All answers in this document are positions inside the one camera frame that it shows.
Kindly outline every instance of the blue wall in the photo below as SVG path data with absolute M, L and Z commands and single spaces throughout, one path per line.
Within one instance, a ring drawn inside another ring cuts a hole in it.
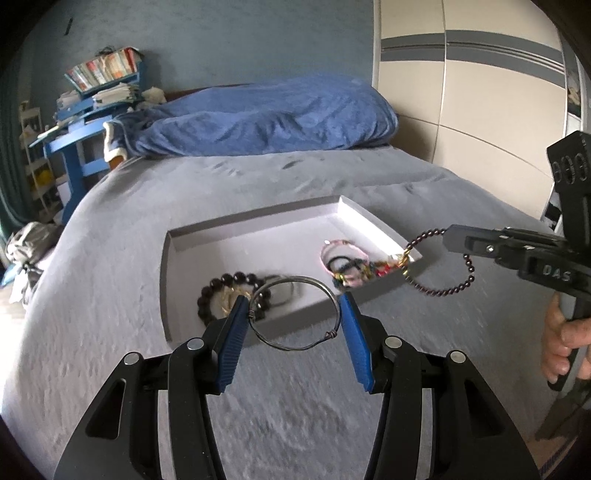
M 63 73 L 106 45 L 140 49 L 165 91 L 311 72 L 370 82 L 373 35 L 372 0 L 61 0 L 25 43 L 19 96 L 50 123 Z

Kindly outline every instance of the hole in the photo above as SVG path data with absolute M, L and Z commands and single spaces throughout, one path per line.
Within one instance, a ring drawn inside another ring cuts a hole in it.
M 587 180 L 589 176 L 589 164 L 587 163 L 587 159 L 584 157 L 582 153 L 577 153 L 577 156 L 574 158 L 574 161 L 577 165 L 577 171 L 579 172 L 579 180 Z
M 561 159 L 562 170 L 564 171 L 564 179 L 566 183 L 572 185 L 574 183 L 574 164 L 568 155 L 565 155 Z
M 86 434 L 89 437 L 115 440 L 119 436 L 124 392 L 125 380 L 119 380 L 113 384 L 111 391 L 103 400 L 103 404 L 88 422 Z
M 552 175 L 554 175 L 554 181 L 560 183 L 560 180 L 562 180 L 562 172 L 560 171 L 560 165 L 557 161 L 552 162 Z
M 472 434 L 477 438 L 491 437 L 503 432 L 501 422 L 486 404 L 486 400 L 469 380 L 464 383 L 470 413 L 470 426 Z
M 70 17 L 68 20 L 68 25 L 66 26 L 66 32 L 64 33 L 64 37 L 70 33 L 70 29 L 72 28 L 72 22 L 74 21 L 74 17 Z

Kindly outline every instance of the book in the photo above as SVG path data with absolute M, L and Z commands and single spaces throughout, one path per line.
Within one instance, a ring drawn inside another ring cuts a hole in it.
M 78 88 L 80 90 L 84 91 L 84 90 L 86 90 L 86 85 L 84 84 L 82 79 L 78 76 L 78 74 L 74 71 L 75 68 L 76 67 L 68 70 L 68 77 L 70 78 L 70 80 L 72 80 L 72 82 L 74 82 L 76 85 L 78 85 Z
M 102 57 L 99 57 L 97 60 L 100 61 L 100 69 L 103 71 L 103 74 L 105 75 L 107 81 L 112 82 L 113 80 L 115 80 L 115 77 L 113 77 L 113 74 L 111 73 L 111 70 L 109 70 L 109 66 L 107 65 L 107 57 L 103 55 Z
M 103 72 L 100 70 L 100 63 L 98 59 L 87 61 L 86 66 L 95 76 L 96 80 L 98 80 L 100 85 L 102 85 L 103 83 L 107 83 L 107 80 L 103 75 Z
M 95 107 L 119 102 L 133 103 L 139 98 L 139 87 L 127 83 L 120 83 L 109 89 L 101 90 L 92 96 Z
M 98 87 L 99 86 L 99 81 L 95 78 L 95 76 L 92 74 L 92 72 L 88 69 L 88 67 L 86 66 L 86 63 L 80 63 L 78 65 L 78 68 L 80 69 L 80 71 L 82 72 L 82 75 L 84 75 L 86 80 L 88 80 L 91 87 Z
M 139 51 L 133 47 L 125 47 L 111 54 L 79 63 L 68 70 L 66 76 L 81 92 L 85 92 L 136 73 L 140 62 L 142 62 L 142 56 Z
M 133 47 L 127 47 L 125 49 L 125 54 L 129 58 L 129 62 L 131 63 L 131 68 L 134 72 L 138 71 L 138 63 L 142 61 L 142 57 L 139 52 Z
M 74 75 L 76 75 L 76 77 L 80 80 L 80 82 L 82 83 L 83 90 L 88 90 L 89 88 L 92 88 L 92 84 L 87 80 L 87 78 L 82 75 L 82 71 L 80 70 L 80 66 L 76 65 L 72 71 L 74 72 Z
M 125 76 L 122 65 L 119 64 L 117 52 L 107 55 L 107 65 L 114 79 L 120 79 Z
M 121 64 L 124 67 L 125 74 L 126 75 L 131 75 L 134 71 L 131 68 L 131 63 L 129 63 L 129 58 L 127 58 L 127 55 L 125 53 L 125 50 L 119 50 L 117 52 L 117 56 L 119 57 L 119 61 L 121 62 Z

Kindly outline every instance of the metal pin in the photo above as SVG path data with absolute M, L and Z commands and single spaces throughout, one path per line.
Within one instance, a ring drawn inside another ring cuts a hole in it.
M 191 338 L 187 342 L 187 348 L 189 350 L 199 350 L 199 349 L 203 348 L 204 345 L 205 345 L 205 343 L 200 338 Z
M 456 351 L 452 352 L 450 354 L 449 358 L 451 358 L 452 361 L 455 362 L 455 363 L 457 363 L 457 364 L 462 364 L 462 363 L 464 363 L 466 361 L 466 355 L 464 355 L 459 350 L 456 350 Z
M 125 358 L 123 359 L 123 363 L 125 365 L 133 365 L 133 364 L 136 364 L 138 361 L 139 361 L 139 353 L 136 353 L 136 352 L 128 353 L 127 355 L 125 355 Z
M 390 348 L 400 348 L 402 347 L 402 340 L 398 337 L 391 336 L 386 338 L 386 346 Z

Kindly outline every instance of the human hand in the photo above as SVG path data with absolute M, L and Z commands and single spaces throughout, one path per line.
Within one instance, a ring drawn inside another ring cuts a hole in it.
M 544 334 L 542 335 L 542 373 L 550 383 L 556 383 L 559 375 L 566 375 L 570 369 L 569 355 L 574 348 L 591 344 L 591 319 L 566 322 L 560 306 L 558 294 L 546 311 Z M 583 361 L 578 378 L 591 378 L 591 349 Z

